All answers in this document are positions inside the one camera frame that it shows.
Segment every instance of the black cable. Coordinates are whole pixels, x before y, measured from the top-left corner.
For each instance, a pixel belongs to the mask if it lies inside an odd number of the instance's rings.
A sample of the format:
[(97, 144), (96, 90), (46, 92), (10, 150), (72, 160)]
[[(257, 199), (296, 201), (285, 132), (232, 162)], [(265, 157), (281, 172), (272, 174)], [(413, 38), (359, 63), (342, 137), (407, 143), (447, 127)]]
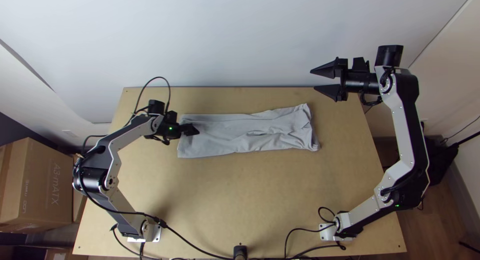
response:
[(369, 112), (369, 110), (371, 110), (373, 108), (373, 106), (370, 106), (370, 108), (368, 108), (363, 114), (367, 114), (367, 112)]
[(382, 103), (383, 100), (382, 100), (381, 96), (378, 96), (375, 101), (367, 101), (365, 99), (365, 93), (362, 91), (360, 93), (360, 101), (365, 106), (375, 106), (375, 105), (378, 105), (378, 104)]
[(316, 250), (316, 249), (322, 249), (322, 248), (331, 248), (331, 247), (339, 247), (341, 250), (346, 250), (347, 248), (343, 245), (340, 244), (340, 242), (336, 242), (336, 245), (323, 245), (323, 246), (318, 246), (318, 247), (313, 247), (313, 248), (309, 248), (307, 250), (304, 250), (302, 251), (301, 253), (298, 253), (297, 255), (295, 255), (294, 257), (291, 257), (290, 259), (296, 259), (298, 258), (299, 256), (302, 256), (304, 255), (305, 253), (307, 252), (310, 252), (312, 250)]
[(478, 119), (480, 119), (480, 115), (479, 115), (477, 118), (475, 118), (475, 120), (471, 121), (468, 125), (464, 126), (462, 129), (460, 129), (459, 131), (457, 131), (454, 135), (443, 139), (443, 140), (440, 142), (440, 144), (444, 144), (444, 143), (448, 142), (451, 138), (455, 137), (457, 134), (459, 134), (460, 132), (464, 131), (464, 129), (466, 129), (467, 127), (469, 127), (471, 124), (475, 123)]
[(464, 246), (465, 248), (469, 248), (469, 249), (471, 249), (471, 250), (474, 251), (474, 252), (480, 253), (480, 250), (479, 250), (479, 249), (474, 248), (474, 247), (470, 246), (469, 244), (467, 244), (467, 243), (465, 243), (465, 242), (459, 241), (458, 243), (459, 243), (460, 245)]
[(138, 252), (138, 253), (140, 254), (140, 260), (142, 260), (142, 256), (143, 256), (143, 254), (144, 254), (144, 247), (145, 247), (145, 242), (142, 242), (142, 243), (140, 244), (140, 250), (139, 250), (139, 252)]
[(120, 246), (122, 246), (124, 249), (128, 250), (129, 252), (137, 255), (137, 256), (141, 256), (143, 258), (147, 258), (147, 259), (152, 259), (152, 260), (160, 260), (160, 258), (153, 258), (153, 257), (148, 257), (148, 256), (143, 256), (143, 255), (140, 255), (139, 253), (136, 253), (134, 252), (133, 250), (127, 248), (121, 241), (120, 239), (117, 237), (117, 234), (115, 233), (115, 229), (116, 227), (118, 226), (118, 224), (115, 224), (114, 226), (111, 227), (110, 231), (113, 232), (113, 236), (115, 237), (116, 241), (120, 244)]
[(323, 231), (327, 228), (330, 228), (332, 226), (335, 226), (335, 224), (330, 224), (329, 226), (321, 228), (319, 230), (310, 230), (310, 229), (305, 229), (305, 228), (294, 228), (294, 229), (290, 230), (290, 232), (288, 232), (288, 235), (286, 235), (286, 238), (285, 238), (285, 246), (283, 247), (283, 256), (285, 257), (285, 259), (287, 258), (287, 242), (289, 240), (290, 234), (293, 233), (294, 231), (301, 230), (301, 231), (306, 231), (306, 232), (318, 233), (318, 232), (321, 232), (321, 231)]
[(322, 209), (325, 209), (325, 210), (328, 210), (332, 216), (335, 218), (335, 213), (328, 207), (324, 207), (324, 206), (321, 206), (318, 208), (318, 215), (320, 216), (320, 218), (324, 221), (324, 222), (327, 222), (327, 223), (335, 223), (333, 220), (328, 220), (328, 219), (325, 219), (324, 217), (322, 217), (322, 215), (320, 214), (320, 210)]
[(80, 155), (84, 156), (85, 155), (85, 145), (87, 144), (87, 141), (92, 138), (92, 137), (98, 137), (98, 138), (101, 138), (101, 137), (105, 137), (105, 135), (89, 135), (85, 138), (85, 141), (83, 141), (83, 145), (81, 145), (81, 150), (80, 150)]
[(151, 83), (153, 80), (156, 80), (156, 79), (163, 79), (165, 82), (166, 82), (166, 85), (168, 86), (168, 101), (166, 102), (165, 104), (165, 113), (169, 111), (169, 106), (170, 106), (170, 96), (172, 94), (172, 91), (170, 89), (170, 83), (167, 81), (167, 79), (165, 79), (164, 77), (154, 77), (154, 78), (151, 78), (141, 89), (140, 91), (140, 94), (138, 95), (138, 98), (136, 99), (136, 103), (135, 103), (135, 109), (133, 110), (133, 113), (129, 119), (129, 121), (127, 122), (127, 124), (130, 122), (130, 120), (135, 117), (135, 114), (137, 112), (137, 108), (139, 106), (139, 102), (140, 102), (140, 98), (142, 97), (142, 93), (144, 92), (145, 88), (147, 87), (147, 85), (149, 83)]
[(223, 256), (219, 256), (219, 255), (216, 255), (216, 254), (213, 254), (213, 253), (210, 253), (210, 252), (207, 252), (207, 251), (204, 251), (202, 250), (201, 248), (193, 245), (192, 243), (190, 243), (190, 241), (186, 240), (182, 235), (180, 235), (179, 233), (177, 233), (175, 230), (173, 230), (172, 228), (170, 228), (170, 226), (166, 225), (166, 227), (168, 230), (170, 230), (172, 233), (176, 234), (180, 239), (182, 239), (183, 241), (185, 241), (188, 245), (192, 246), (194, 249), (200, 251), (200, 252), (203, 252), (207, 255), (210, 255), (212, 257), (215, 257), (215, 258), (219, 258), (219, 259), (223, 259), (223, 260), (232, 260), (232, 258), (227, 258), (227, 257), (223, 257)]

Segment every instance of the metal bracket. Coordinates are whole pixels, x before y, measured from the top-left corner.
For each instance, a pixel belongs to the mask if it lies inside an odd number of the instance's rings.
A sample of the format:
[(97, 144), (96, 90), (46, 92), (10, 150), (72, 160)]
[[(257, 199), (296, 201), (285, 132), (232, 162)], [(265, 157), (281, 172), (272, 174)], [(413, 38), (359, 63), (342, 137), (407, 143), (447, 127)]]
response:
[[(332, 224), (333, 223), (321, 223), (318, 225), (319, 230)], [(352, 241), (353, 240), (353, 238), (351, 237), (346, 237), (346, 238), (338, 237), (335, 235), (336, 233), (337, 231), (335, 226), (329, 227), (320, 232), (320, 239), (322, 241)]]
[[(160, 241), (160, 235), (161, 235), (162, 231), (161, 231), (161, 227), (160, 226), (157, 226), (153, 229), (153, 237), (152, 237), (152, 242), (159, 242)], [(145, 239), (143, 238), (133, 238), (133, 237), (128, 237), (127, 239), (127, 242), (146, 242)]]

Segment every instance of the baseboard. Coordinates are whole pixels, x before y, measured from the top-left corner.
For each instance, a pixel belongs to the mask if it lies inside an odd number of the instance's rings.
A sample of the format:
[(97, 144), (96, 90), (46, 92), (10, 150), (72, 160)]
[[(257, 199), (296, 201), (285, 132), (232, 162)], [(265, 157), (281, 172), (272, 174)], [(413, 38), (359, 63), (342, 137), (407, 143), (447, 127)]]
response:
[(455, 162), (451, 164), (444, 178), (448, 181), (467, 233), (470, 236), (480, 236), (480, 216)]

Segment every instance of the mounting plate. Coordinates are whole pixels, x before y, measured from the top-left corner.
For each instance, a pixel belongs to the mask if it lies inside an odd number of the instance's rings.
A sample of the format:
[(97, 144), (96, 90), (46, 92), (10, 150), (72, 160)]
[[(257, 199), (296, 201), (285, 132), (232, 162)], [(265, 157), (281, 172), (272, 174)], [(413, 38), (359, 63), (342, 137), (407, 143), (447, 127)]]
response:
[[(329, 225), (332, 225), (332, 223), (321, 223), (318, 225), (319, 230)], [(320, 239), (322, 241), (352, 241), (353, 240), (353, 238), (351, 237), (341, 238), (341, 237), (335, 236), (335, 233), (336, 233), (336, 227), (335, 226), (329, 227), (320, 232)]]

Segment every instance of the cardboard box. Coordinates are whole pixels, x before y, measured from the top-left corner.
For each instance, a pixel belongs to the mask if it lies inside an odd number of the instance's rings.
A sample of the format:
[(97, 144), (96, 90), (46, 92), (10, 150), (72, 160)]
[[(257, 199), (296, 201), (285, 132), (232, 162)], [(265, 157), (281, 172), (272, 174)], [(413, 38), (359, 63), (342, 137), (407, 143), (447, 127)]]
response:
[(0, 231), (71, 224), (72, 158), (30, 138), (0, 149)]
[(47, 249), (44, 260), (87, 260), (88, 255), (72, 254), (73, 249)]
[(73, 254), (72, 248), (16, 246), (13, 249), (13, 260), (87, 260), (87, 255)]

